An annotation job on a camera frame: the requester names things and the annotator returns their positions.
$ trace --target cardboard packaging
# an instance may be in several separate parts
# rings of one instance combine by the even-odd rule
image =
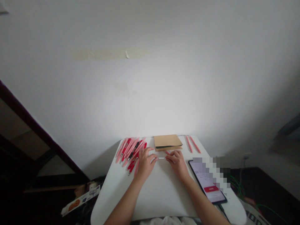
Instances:
[[[82,204],[86,203],[93,197],[97,196],[99,193],[100,193],[100,185],[93,188],[93,190],[85,193],[84,195],[80,196],[79,198],[75,199],[74,201],[70,202],[69,204],[67,204],[67,206],[62,209],[61,215],[64,217],[68,213],[80,207]]]
[[[169,151],[182,149],[182,143],[176,134],[154,136],[155,151]]]

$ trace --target electrical outlet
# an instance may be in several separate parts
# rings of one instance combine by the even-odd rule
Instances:
[[[249,159],[251,155],[252,155],[252,152],[245,152],[245,153],[242,155],[242,158],[246,160],[246,159]]]

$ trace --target forearm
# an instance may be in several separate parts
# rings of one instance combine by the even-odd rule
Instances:
[[[138,195],[144,184],[144,180],[135,177],[129,188],[109,215],[104,225],[126,225],[130,224],[137,203]]]
[[[182,180],[182,183],[188,191],[195,210],[204,225],[230,225],[191,177],[185,178]]]

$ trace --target phone screen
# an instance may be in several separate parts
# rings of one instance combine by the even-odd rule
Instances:
[[[227,199],[220,191],[220,189],[213,184],[212,178],[206,176],[206,173],[201,171],[202,166],[199,165],[200,162],[193,162],[192,160],[188,162],[193,170],[193,173],[201,186],[202,191],[205,193],[207,198],[213,204],[225,203]]]

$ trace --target hand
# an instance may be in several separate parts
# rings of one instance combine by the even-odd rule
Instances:
[[[153,148],[148,147],[145,148],[142,152],[140,152],[140,157],[139,157],[140,162],[138,165],[136,178],[141,179],[143,182],[147,180],[147,178],[149,177],[149,175],[151,174],[154,168],[156,161],[158,160],[157,155],[155,154],[151,154],[148,156],[149,151],[151,150],[153,150]]]
[[[166,152],[168,155],[165,157],[166,160],[170,163],[173,171],[175,172],[176,176],[179,178],[181,182],[185,179],[190,178],[188,173],[187,166],[185,164],[183,155],[181,151],[175,150],[170,154]]]

